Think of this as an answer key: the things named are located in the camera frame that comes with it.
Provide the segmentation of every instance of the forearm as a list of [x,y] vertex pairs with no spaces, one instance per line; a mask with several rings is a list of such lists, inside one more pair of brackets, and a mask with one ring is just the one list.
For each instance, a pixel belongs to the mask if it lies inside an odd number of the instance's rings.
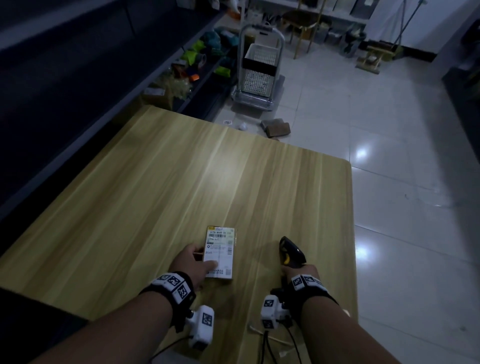
[[32,363],[146,363],[165,337],[171,319],[172,307],[164,296],[142,293]]
[[301,326],[312,364],[399,364],[329,298],[309,298],[303,304]]

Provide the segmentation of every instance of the barcode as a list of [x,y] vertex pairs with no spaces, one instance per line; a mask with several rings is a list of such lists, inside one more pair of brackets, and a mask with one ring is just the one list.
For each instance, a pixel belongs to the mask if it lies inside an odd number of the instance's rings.
[[227,233],[225,232],[211,232],[208,234],[208,237],[209,238],[226,238],[227,237]]

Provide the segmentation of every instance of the hand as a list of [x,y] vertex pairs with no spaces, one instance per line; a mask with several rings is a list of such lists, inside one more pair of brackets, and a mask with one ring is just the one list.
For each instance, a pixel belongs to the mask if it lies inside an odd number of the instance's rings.
[[205,275],[214,270],[218,266],[215,260],[206,262],[199,262],[195,260],[193,253],[201,252],[203,248],[196,247],[193,244],[187,245],[178,255],[173,259],[169,272],[183,272],[188,274],[193,283],[195,291],[200,289],[200,284],[205,279]]
[[312,264],[305,264],[301,268],[290,268],[287,266],[282,266],[282,272],[287,276],[287,283],[290,283],[292,277],[297,276],[298,274],[310,274],[317,279],[320,279],[316,266]]

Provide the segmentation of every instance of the white wall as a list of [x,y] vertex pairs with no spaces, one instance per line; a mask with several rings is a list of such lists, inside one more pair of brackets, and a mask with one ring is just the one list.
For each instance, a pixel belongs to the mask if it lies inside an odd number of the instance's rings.
[[[370,39],[394,42],[400,33],[402,0],[380,0],[365,31]],[[407,0],[405,22],[415,10],[418,0]],[[410,22],[402,37],[402,45],[438,53],[468,19],[479,0],[428,0]]]

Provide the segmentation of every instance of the black cable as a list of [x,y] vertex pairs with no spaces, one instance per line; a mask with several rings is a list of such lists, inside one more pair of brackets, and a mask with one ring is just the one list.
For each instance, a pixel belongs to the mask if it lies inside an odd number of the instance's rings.
[[268,349],[268,351],[269,351],[269,353],[270,353],[270,356],[272,357],[273,363],[274,363],[274,364],[277,364],[276,359],[275,359],[275,357],[273,356],[272,348],[270,347],[270,342],[268,341],[268,331],[266,331],[266,333],[267,333],[267,336],[266,336],[266,337],[267,337],[267,349]]
[[193,338],[193,336],[185,336],[184,338],[175,340],[173,343],[171,343],[170,345],[164,347],[162,350],[160,350],[158,353],[156,353],[154,356],[152,356],[152,357],[150,358],[150,363],[151,363],[152,360],[154,360],[157,356],[159,356],[159,355],[160,355],[161,353],[163,353],[165,350],[171,348],[173,345],[179,343],[179,342],[182,341],[182,340],[191,339],[191,338]]
[[298,349],[298,347],[297,347],[297,343],[295,342],[295,339],[293,338],[293,335],[292,335],[292,333],[290,332],[290,329],[289,329],[284,323],[282,323],[282,325],[285,326],[285,328],[287,329],[290,337],[292,338],[293,345],[295,346],[295,350],[297,351],[297,356],[299,357],[299,362],[300,362],[300,364],[301,364],[301,358],[300,358],[299,349]]
[[262,342],[262,359],[260,360],[260,364],[264,364],[265,359],[265,343],[267,342],[268,331],[264,332],[264,340]]

